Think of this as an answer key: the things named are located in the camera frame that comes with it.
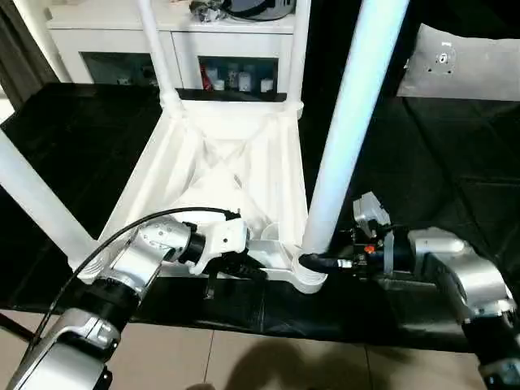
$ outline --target tile floor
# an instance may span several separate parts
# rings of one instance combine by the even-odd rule
[[[3,311],[34,329],[39,314]],[[25,343],[0,332],[0,388]],[[471,355],[131,324],[109,363],[110,389],[484,389]]]

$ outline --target white shelf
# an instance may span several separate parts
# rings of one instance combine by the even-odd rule
[[[227,18],[201,23],[189,11],[189,0],[171,3],[154,0],[158,29],[172,32],[293,34],[294,15],[269,22]],[[142,30],[135,0],[83,0],[74,5],[52,6],[50,29]]]

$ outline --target black cloth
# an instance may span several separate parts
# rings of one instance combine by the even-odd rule
[[[193,93],[181,93],[193,98]],[[325,100],[322,106],[310,103],[299,123],[309,200],[330,121]],[[54,84],[32,97],[2,128],[96,236],[160,112],[154,89]],[[370,124],[339,228],[352,223],[352,200],[374,191],[395,223],[435,225],[468,240],[496,262],[518,299],[519,138],[518,103],[384,97]],[[4,192],[0,211],[0,306],[45,311],[71,274],[67,260]],[[430,284],[364,282],[335,275],[319,293],[306,296],[282,282],[221,280],[213,300],[203,299],[205,288],[204,279],[160,279],[134,319],[467,350],[460,327]],[[81,289],[81,282],[74,283],[59,310]]]

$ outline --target bottle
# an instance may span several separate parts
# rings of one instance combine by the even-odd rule
[[[260,92],[270,92],[273,90],[274,82],[272,79],[262,79],[260,81]]]
[[[224,80],[217,79],[213,83],[213,89],[215,91],[224,91]]]
[[[230,63],[227,66],[227,87],[232,90],[238,89],[238,63]]]
[[[248,71],[241,71],[238,74],[238,90],[251,92],[251,74]]]

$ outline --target glass cabinet door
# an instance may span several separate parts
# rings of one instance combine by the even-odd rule
[[[276,93],[277,58],[198,56],[206,90]]]
[[[147,53],[80,54],[96,84],[158,85],[152,59]]]

